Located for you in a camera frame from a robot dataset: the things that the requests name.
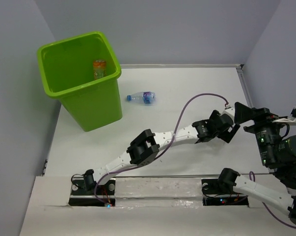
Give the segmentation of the blue label water bottle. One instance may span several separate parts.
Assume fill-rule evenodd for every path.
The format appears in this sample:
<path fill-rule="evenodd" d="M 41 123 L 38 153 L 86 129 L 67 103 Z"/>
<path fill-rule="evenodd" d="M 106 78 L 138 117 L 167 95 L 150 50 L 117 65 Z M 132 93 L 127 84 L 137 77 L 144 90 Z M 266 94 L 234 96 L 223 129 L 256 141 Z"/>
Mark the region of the blue label water bottle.
<path fill-rule="evenodd" d="M 138 92 L 135 94 L 127 95 L 126 100 L 128 102 L 150 105 L 155 103 L 156 95 L 151 91 Z"/>

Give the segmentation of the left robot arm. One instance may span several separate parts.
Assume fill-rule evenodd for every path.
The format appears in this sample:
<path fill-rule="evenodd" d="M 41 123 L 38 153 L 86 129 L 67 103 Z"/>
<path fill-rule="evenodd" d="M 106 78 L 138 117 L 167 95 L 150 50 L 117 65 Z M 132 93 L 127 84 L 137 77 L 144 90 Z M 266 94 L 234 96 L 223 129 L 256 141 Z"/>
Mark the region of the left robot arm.
<path fill-rule="evenodd" d="M 151 164 L 159 153 L 170 147 L 206 143 L 214 138 L 229 143 L 240 127 L 234 123 L 234 116 L 235 108 L 228 107 L 222 113 L 214 110 L 208 119 L 196 121 L 182 129 L 168 132 L 152 132 L 146 129 L 131 141 L 126 151 L 116 159 L 98 169 L 87 170 L 82 175 L 82 188 L 86 193 L 94 194 L 99 190 L 99 185 L 106 184 L 123 171 Z"/>

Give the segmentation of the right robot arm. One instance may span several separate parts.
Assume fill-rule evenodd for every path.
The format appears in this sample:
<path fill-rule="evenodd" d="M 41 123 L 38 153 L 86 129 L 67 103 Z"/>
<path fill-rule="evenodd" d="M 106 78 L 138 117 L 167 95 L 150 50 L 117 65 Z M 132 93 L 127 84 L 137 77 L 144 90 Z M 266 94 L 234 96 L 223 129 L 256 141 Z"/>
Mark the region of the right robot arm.
<path fill-rule="evenodd" d="M 250 108 L 236 102 L 234 106 L 226 104 L 223 114 L 230 116 L 235 125 L 254 122 L 243 129 L 255 135 L 263 166 L 273 170 L 273 175 L 286 187 L 296 190 L 296 135 L 280 136 L 282 127 L 296 125 L 296 106 L 289 116 L 280 117 L 267 108 Z M 216 182 L 220 192 L 242 193 L 275 208 L 288 216 L 290 227 L 296 229 L 296 195 L 260 185 L 230 168 L 224 168 Z"/>

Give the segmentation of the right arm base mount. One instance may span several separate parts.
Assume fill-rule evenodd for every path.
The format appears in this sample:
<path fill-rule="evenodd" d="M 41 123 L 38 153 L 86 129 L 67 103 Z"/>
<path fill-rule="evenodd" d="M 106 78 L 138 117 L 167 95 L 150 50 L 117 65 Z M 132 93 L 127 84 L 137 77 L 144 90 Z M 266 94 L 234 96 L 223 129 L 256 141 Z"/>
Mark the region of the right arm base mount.
<path fill-rule="evenodd" d="M 217 178 L 201 179 L 203 206 L 249 206 L 248 196 L 224 189 Z"/>

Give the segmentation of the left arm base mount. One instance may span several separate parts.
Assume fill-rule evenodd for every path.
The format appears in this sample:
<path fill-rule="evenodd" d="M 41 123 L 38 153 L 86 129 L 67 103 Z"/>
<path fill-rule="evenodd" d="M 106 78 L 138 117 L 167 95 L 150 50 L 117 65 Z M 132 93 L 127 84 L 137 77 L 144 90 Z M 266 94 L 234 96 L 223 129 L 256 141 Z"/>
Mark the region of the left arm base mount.
<path fill-rule="evenodd" d="M 71 192 L 69 205 L 72 207 L 106 207 L 115 206 L 115 184 L 116 180 L 110 179 L 106 184 L 99 185 L 94 193 L 95 184 L 87 190 L 82 175 L 71 177 Z"/>

